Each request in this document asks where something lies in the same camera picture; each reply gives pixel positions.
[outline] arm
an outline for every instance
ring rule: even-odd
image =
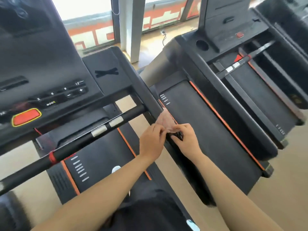
[[[33,231],[95,231],[120,206],[140,175],[161,154],[166,139],[163,126],[153,124],[140,137],[140,154],[62,206]]]
[[[252,202],[199,147],[190,124],[177,125],[183,141],[171,138],[181,152],[198,168],[217,204],[228,228],[232,231],[282,231],[282,229]]]

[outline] person's left hand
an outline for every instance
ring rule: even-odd
[[[140,137],[140,156],[153,163],[161,154],[167,130],[159,124],[152,124]]]

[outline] hand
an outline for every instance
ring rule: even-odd
[[[192,163],[196,164],[198,158],[203,153],[199,147],[198,139],[193,128],[190,124],[175,125],[174,128],[181,131],[184,137],[183,141],[181,141],[176,136],[171,136],[172,140],[178,145],[183,155],[190,159]]]
[[[152,124],[140,137],[140,156],[153,163],[161,154],[167,130],[162,125]]]

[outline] pink cloth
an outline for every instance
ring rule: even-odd
[[[160,113],[155,123],[162,125],[168,133],[177,132],[177,130],[174,130],[173,128],[175,126],[175,122],[166,108],[163,108],[163,111]]]

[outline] floor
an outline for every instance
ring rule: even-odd
[[[197,25],[198,21],[192,20],[167,28],[165,43],[176,35],[195,29]],[[160,53],[163,37],[159,31],[142,37],[140,61],[133,65],[135,69],[146,66]],[[117,104],[122,111],[135,105],[130,97],[117,101]],[[138,136],[148,126],[143,116],[130,121],[130,124]],[[287,138],[289,146],[270,161],[275,169],[273,176],[269,179],[261,178],[248,196],[285,231],[304,231],[308,230],[308,125],[294,128]],[[32,142],[12,150],[0,157],[0,178],[38,158]],[[156,163],[201,230],[228,230],[218,209],[203,205],[166,149]],[[46,220],[61,206],[46,172],[18,186],[14,191],[22,201],[33,226]]]

